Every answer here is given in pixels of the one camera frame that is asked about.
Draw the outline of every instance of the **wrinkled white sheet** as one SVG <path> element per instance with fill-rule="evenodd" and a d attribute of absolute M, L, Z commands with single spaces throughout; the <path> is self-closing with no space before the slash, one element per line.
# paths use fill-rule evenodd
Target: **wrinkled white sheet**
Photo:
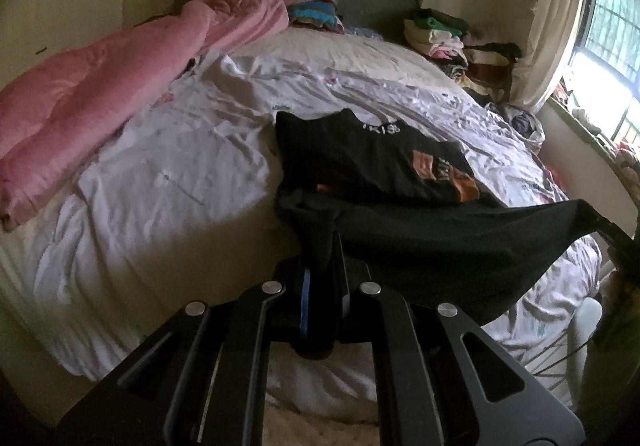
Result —
<path fill-rule="evenodd" d="M 377 44 L 366 41 L 374 51 Z M 142 111 L 105 145 L 62 206 L 23 230 L 28 239 L 2 236 L 6 304 L 67 370 L 98 379 L 183 303 L 234 299 L 268 278 L 298 249 L 272 208 L 281 174 L 277 110 L 316 117 L 348 107 L 368 123 L 402 118 L 436 139 L 460 141 L 476 176 L 508 205 L 564 198 L 508 125 L 448 79 L 430 86 L 430 75 L 444 75 L 426 64 L 418 88 L 311 62 L 209 54 L 174 83 L 174 102 Z M 526 363 L 596 291 L 599 260 L 590 237 L 577 241 L 485 330 Z M 322 401 L 296 394 L 298 360 L 277 348 L 272 359 L 273 399 L 317 412 Z M 329 408 L 317 413 L 367 418 L 373 406 L 355 402 L 372 401 L 369 372 L 337 364 L 315 386 L 354 404 L 331 408 L 327 397 Z"/>

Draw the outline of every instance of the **window pane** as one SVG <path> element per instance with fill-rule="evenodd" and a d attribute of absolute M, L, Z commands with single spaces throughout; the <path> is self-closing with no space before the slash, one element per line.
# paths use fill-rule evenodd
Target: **window pane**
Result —
<path fill-rule="evenodd" d="M 585 47 L 632 82 L 640 70 L 640 0 L 596 0 Z"/>
<path fill-rule="evenodd" d="M 590 122 L 612 137 L 632 98 L 631 91 L 612 72 L 579 52 L 571 65 L 574 94 Z"/>

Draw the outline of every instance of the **bed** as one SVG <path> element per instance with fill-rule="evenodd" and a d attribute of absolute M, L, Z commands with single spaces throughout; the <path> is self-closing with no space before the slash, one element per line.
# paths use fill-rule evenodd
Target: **bed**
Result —
<path fill-rule="evenodd" d="M 396 42 L 396 22 L 420 2 L 340 0 L 346 23 Z M 507 123 L 399 44 L 287 28 L 231 54 L 211 50 L 36 218 L 0 234 L 1 320 L 14 337 L 1 366 L 31 412 L 55 425 L 178 307 L 235 299 L 295 254 L 298 243 L 272 208 L 282 174 L 274 115 L 317 117 L 344 107 L 365 123 L 401 118 L 460 142 L 476 177 L 509 206 L 566 198 Z M 599 264 L 594 240 L 579 239 L 484 329 L 533 372 L 562 358 L 598 321 L 589 297 Z M 23 369 L 26 358 L 38 365 L 33 376 Z M 571 406 L 579 381 L 569 374 L 578 370 L 564 362 L 540 381 Z M 267 414 L 273 422 L 303 413 L 317 416 L 306 424 L 372 423 L 372 379 L 366 346 L 338 348 L 324 362 L 276 346 Z M 360 444 L 374 428 L 359 429 Z"/>

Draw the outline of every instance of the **window sill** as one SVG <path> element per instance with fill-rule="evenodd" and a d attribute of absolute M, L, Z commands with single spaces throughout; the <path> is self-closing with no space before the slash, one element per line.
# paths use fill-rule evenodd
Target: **window sill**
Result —
<path fill-rule="evenodd" d="M 559 103 L 554 98 L 549 98 L 546 103 L 558 114 L 558 116 L 564 121 L 569 128 L 578 136 L 580 139 L 586 143 L 594 152 L 597 153 L 606 163 L 609 165 L 609 168 L 616 174 L 617 178 L 624 186 L 626 192 L 629 194 L 629 197 L 633 201 L 633 203 L 640 209 L 640 187 L 637 184 L 634 184 L 630 181 L 622 172 L 622 169 L 616 164 L 615 158 L 609 153 L 609 151 L 603 147 L 602 143 L 596 136 L 591 134 L 580 121 L 575 119 L 572 114 L 567 110 L 567 108 Z"/>

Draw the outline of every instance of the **window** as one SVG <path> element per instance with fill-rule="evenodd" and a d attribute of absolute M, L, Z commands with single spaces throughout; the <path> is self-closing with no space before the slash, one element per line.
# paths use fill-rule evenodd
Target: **window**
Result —
<path fill-rule="evenodd" d="M 614 141 L 640 145 L 640 0 L 585 0 L 574 97 Z"/>

